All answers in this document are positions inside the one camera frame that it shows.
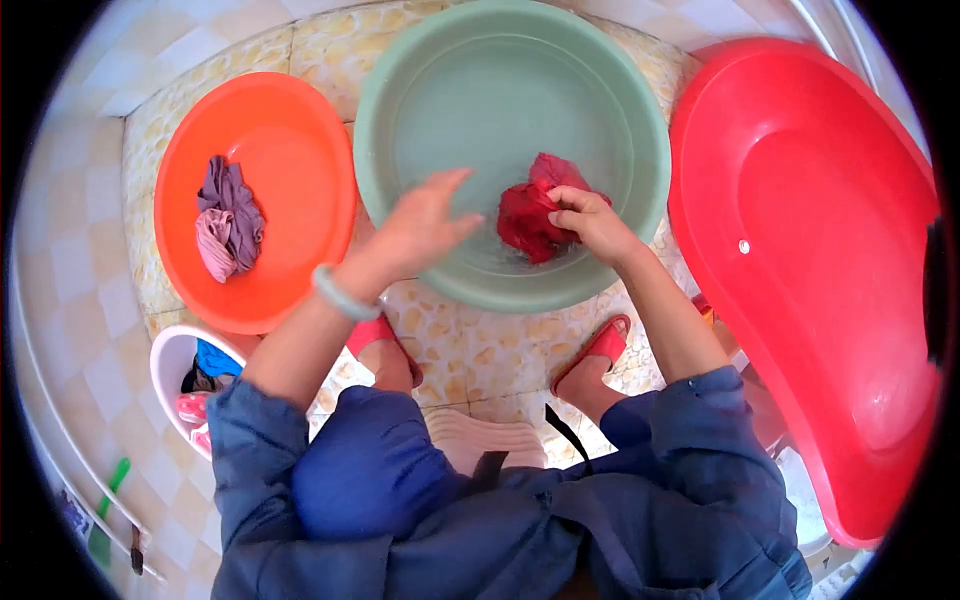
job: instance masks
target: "person's left hand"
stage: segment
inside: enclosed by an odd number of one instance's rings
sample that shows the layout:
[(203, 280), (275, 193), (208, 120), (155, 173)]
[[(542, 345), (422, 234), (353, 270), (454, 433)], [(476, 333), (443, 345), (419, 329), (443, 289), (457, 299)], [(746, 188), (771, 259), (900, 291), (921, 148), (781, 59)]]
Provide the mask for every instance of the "person's left hand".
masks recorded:
[(450, 199), (471, 169), (451, 169), (430, 176), (396, 203), (367, 250), (384, 261), (395, 279), (415, 276), (432, 266), (483, 223), (479, 214), (450, 221)]

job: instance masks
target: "black strap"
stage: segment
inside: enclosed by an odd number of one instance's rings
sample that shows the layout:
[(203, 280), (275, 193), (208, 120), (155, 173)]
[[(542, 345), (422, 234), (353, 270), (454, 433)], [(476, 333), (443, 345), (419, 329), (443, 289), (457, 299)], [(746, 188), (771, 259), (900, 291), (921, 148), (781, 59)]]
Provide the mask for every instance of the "black strap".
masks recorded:
[(553, 412), (549, 404), (544, 404), (543, 408), (546, 409), (546, 422), (553, 425), (553, 428), (559, 431), (560, 435), (564, 436), (568, 442), (573, 444), (573, 447), (577, 448), (577, 452), (580, 452), (580, 455), (584, 457), (584, 476), (591, 476), (593, 474), (593, 465), (590, 464), (590, 457), (587, 456), (584, 445), (580, 443), (580, 438), (577, 437), (577, 434), (573, 433), (569, 425), (560, 420), (560, 417), (557, 416), (557, 413)]
[(475, 493), (489, 492), (496, 489), (503, 468), (503, 461), (507, 460), (508, 450), (488, 450), (483, 453), (473, 469), (473, 477), (462, 491), (463, 496)]

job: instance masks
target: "blue pants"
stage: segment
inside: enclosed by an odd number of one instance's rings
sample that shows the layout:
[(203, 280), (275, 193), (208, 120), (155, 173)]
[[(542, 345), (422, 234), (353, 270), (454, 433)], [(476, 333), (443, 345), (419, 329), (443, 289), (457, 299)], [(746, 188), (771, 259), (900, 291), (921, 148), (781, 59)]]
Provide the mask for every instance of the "blue pants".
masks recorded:
[[(625, 472), (656, 483), (662, 474), (650, 448), (652, 398), (627, 397), (600, 420), (619, 451), (592, 461), (594, 472)], [(584, 464), (566, 470), (577, 479)], [(294, 466), (291, 489), (312, 540), (401, 539), (455, 500), (469, 478), (430, 442), (417, 403), (399, 392), (353, 386)]]

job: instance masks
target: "white pipe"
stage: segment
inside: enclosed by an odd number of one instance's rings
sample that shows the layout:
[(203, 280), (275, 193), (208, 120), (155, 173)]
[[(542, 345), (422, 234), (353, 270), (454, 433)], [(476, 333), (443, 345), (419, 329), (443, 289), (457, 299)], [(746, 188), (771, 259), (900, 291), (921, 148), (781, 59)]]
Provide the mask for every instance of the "white pipe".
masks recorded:
[[(76, 486), (73, 485), (73, 482), (71, 482), (67, 478), (67, 476), (63, 473), (63, 469), (61, 469), (60, 465), (57, 464), (57, 461), (54, 459), (53, 454), (50, 453), (50, 449), (47, 447), (47, 444), (45, 444), (43, 441), (43, 438), (40, 437), (40, 432), (36, 429), (36, 425), (34, 425), (34, 420), (31, 418), (28, 412), (24, 411), (23, 414), (27, 418), (27, 422), (30, 425), (30, 429), (34, 432), (34, 440), (36, 440), (37, 444), (40, 446), (40, 449), (43, 450), (43, 454), (46, 455), (47, 460), (50, 462), (50, 465), (52, 465), (54, 470), (57, 472), (57, 476), (59, 476), (60, 479), (63, 481), (63, 485), (70, 491), (70, 493), (73, 494), (75, 498), (77, 498), (77, 501), (80, 502), (80, 505), (82, 507), (84, 507), (84, 510), (86, 511), (86, 513), (90, 515), (90, 518), (92, 518), (93, 521), (102, 530), (104, 530), (104, 533), (106, 533), (109, 536), (109, 538), (113, 540), (115, 544), (120, 546), (127, 553), (127, 555), (130, 556), (131, 549), (127, 547), (127, 545), (122, 540), (120, 540), (120, 538), (113, 532), (113, 530), (110, 529), (109, 525), (107, 525), (104, 522), (104, 520), (101, 519), (100, 516), (98, 516), (93, 511), (93, 509), (84, 499), (83, 495), (80, 494)], [(156, 577), (156, 579), (161, 583), (165, 583), (167, 581), (167, 578), (164, 577), (162, 573), (157, 571), (152, 565), (148, 564), (146, 561), (143, 562), (143, 570), (147, 571), (148, 573)]]
[[(13, 240), (11, 242), (11, 246), (13, 248), (17, 248), (16, 242), (17, 242), (17, 234), (14, 228)], [(117, 507), (117, 509), (121, 513), (123, 513), (123, 516), (125, 516), (130, 523), (136, 525), (136, 528), (139, 529), (141, 533), (149, 536), (151, 535), (150, 530), (147, 529), (147, 527), (143, 524), (143, 522), (140, 519), (138, 519), (133, 514), (133, 512), (131, 512), (130, 509), (127, 508), (126, 504), (120, 501), (120, 498), (118, 498), (116, 494), (110, 490), (109, 486), (105, 484), (103, 480), (100, 479), (100, 477), (97, 476), (96, 471), (93, 470), (93, 466), (86, 460), (86, 457), (80, 451), (80, 448), (77, 446), (77, 443), (74, 441), (73, 436), (70, 435), (70, 431), (66, 428), (66, 423), (63, 422), (63, 417), (60, 415), (60, 410), (58, 410), (57, 405), (54, 403), (53, 397), (50, 395), (50, 390), (47, 389), (47, 383), (46, 381), (43, 380), (43, 374), (40, 372), (40, 369), (38, 367), (39, 363), (36, 360), (36, 352), (34, 352), (34, 343), (30, 339), (30, 329), (27, 327), (27, 316), (26, 316), (26, 313), (24, 313), (23, 297), (21, 296), (21, 292), (20, 292), (20, 273), (19, 273), (20, 269), (19, 269), (19, 265), (17, 264), (19, 262), (17, 259), (18, 258), (17, 254), (18, 252), (14, 250), (13, 257), (11, 260), (11, 264), (13, 268), (13, 277), (12, 277), (13, 288), (15, 289), (15, 293), (16, 293), (16, 302), (17, 304), (19, 304), (18, 311), (20, 314), (20, 324), (23, 327), (23, 335), (27, 341), (27, 351), (30, 353), (30, 360), (34, 364), (34, 370), (36, 371), (36, 379), (40, 383), (40, 390), (43, 392), (43, 395), (47, 400), (47, 404), (50, 405), (50, 410), (53, 412), (54, 418), (57, 419), (57, 425), (60, 426), (60, 432), (62, 432), (63, 437), (66, 438), (67, 442), (70, 443), (70, 447), (73, 448), (73, 451), (77, 455), (77, 458), (80, 459), (81, 464), (84, 465), (86, 472), (89, 473), (93, 481), (96, 482), (97, 487), (100, 488), (100, 490), (104, 493), (104, 496), (109, 498), (110, 502), (112, 502)]]
[(820, 48), (824, 53), (830, 58), (837, 60), (837, 54), (833, 52), (833, 46), (830, 45), (827, 36), (824, 35), (824, 30), (820, 29), (820, 23), (817, 23), (817, 19), (813, 18), (810, 11), (806, 9), (803, 0), (790, 0), (790, 4), (793, 5), (793, 10), (804, 20), (806, 26), (810, 28), (813, 36), (817, 38), (817, 41), (820, 43)]
[(870, 84), (870, 88), (873, 89), (874, 94), (879, 96), (880, 88), (876, 84), (874, 69), (870, 68), (870, 61), (867, 60), (867, 51), (863, 48), (863, 42), (860, 41), (860, 36), (856, 34), (856, 29), (853, 28), (850, 15), (847, 14), (847, 8), (843, 5), (844, 0), (830, 1), (833, 3), (833, 7), (836, 9), (837, 13), (840, 15), (840, 20), (843, 21), (843, 26), (847, 30), (847, 35), (850, 36), (850, 39), (853, 42), (853, 49), (856, 50), (856, 57), (860, 60), (860, 65), (863, 67), (863, 72), (867, 75), (867, 82)]

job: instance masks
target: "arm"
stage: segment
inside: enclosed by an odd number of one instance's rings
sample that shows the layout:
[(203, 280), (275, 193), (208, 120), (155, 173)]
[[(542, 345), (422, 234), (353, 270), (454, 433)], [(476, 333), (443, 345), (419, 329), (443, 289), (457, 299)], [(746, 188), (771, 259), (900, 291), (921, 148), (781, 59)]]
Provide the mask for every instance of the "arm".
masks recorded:
[(568, 208), (551, 213), (550, 221), (580, 234), (593, 254), (623, 279), (667, 383), (730, 364), (716, 336), (657, 256), (600, 196), (565, 185), (549, 196)]
[[(370, 242), (334, 269), (340, 290), (372, 304), (388, 285), (415, 275), (467, 239), (483, 217), (448, 222), (448, 216), (450, 199), (469, 174), (469, 169), (439, 173), (400, 199)], [(242, 377), (305, 412), (354, 325), (315, 294), (257, 347)]]
[[(467, 238), (482, 218), (468, 215), (450, 222), (448, 215), (450, 198), (468, 175), (463, 169), (440, 173), (400, 199), (383, 228), (335, 269), (340, 289), (373, 302), (394, 280), (430, 266)], [(303, 413), (352, 328), (353, 322), (323, 298), (311, 297), (257, 347), (240, 378), (207, 403), (214, 499), (222, 516), (220, 590), (243, 589), (239, 595), (252, 595), (250, 590), (266, 577), (263, 569), (271, 557), (274, 568), (281, 568), (280, 557), (311, 556), (281, 544), (303, 538), (290, 497), (290, 471), (307, 448)], [(375, 553), (385, 556), (388, 545), (380, 543)], [(348, 556), (352, 554), (345, 552), (341, 558)], [(325, 578), (363, 574), (363, 569), (346, 566), (333, 570), (338, 569)]]
[(651, 393), (652, 449), (669, 488), (793, 536), (780, 472), (754, 436), (743, 383), (707, 323), (657, 257), (598, 195), (557, 187), (557, 227), (577, 231), (623, 279), (666, 379)]

